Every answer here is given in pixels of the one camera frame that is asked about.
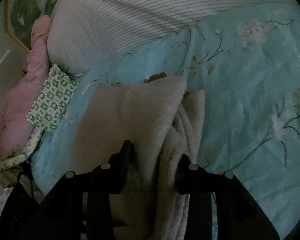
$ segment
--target brown cloth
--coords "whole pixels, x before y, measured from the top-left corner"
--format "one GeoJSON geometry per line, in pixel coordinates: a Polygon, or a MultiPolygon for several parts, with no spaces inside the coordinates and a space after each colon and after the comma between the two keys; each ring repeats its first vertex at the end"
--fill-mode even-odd
{"type": "Polygon", "coordinates": [[[186,92],[181,77],[129,87],[99,86],[79,126],[71,170],[92,171],[120,151],[135,147],[124,190],[110,196],[117,240],[183,239],[189,196],[174,176],[182,154],[196,162],[204,119],[204,91],[186,92]]]}

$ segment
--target checkered pouch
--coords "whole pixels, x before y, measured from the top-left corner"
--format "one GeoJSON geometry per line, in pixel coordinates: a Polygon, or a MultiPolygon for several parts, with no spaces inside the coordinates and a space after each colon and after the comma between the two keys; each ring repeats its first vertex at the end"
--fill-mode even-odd
{"type": "Polygon", "coordinates": [[[70,80],[57,65],[53,65],[26,120],[46,131],[54,132],[77,87],[77,81],[70,80]]]}

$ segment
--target bed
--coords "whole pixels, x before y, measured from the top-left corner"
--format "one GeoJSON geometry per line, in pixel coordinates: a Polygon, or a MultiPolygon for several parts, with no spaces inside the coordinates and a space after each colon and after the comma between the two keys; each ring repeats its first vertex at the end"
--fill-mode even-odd
{"type": "Polygon", "coordinates": [[[197,163],[232,171],[284,239],[300,219],[300,7],[295,0],[174,1],[58,0],[49,56],[79,76],[79,87],[32,157],[34,179],[47,194],[68,171],[98,85],[180,75],[188,89],[206,92],[197,163]]]}

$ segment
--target blue bedsheet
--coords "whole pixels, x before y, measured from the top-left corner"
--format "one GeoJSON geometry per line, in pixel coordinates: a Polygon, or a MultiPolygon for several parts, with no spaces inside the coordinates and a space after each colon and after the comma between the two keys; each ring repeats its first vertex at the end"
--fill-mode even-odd
{"type": "Polygon", "coordinates": [[[32,172],[47,194],[68,171],[71,145],[98,84],[182,75],[206,91],[198,164],[232,170],[283,239],[300,218],[300,7],[245,5],[114,55],[80,77],[55,134],[45,133],[32,172]]]}

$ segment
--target pink cloth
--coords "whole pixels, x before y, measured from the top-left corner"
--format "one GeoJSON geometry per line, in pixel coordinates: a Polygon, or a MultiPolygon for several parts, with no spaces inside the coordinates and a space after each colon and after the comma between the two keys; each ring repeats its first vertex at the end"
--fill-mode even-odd
{"type": "Polygon", "coordinates": [[[34,129],[34,125],[26,121],[26,116],[49,71],[47,39],[51,24],[48,16],[42,16],[34,23],[28,73],[7,93],[0,110],[0,160],[22,150],[34,129]]]}

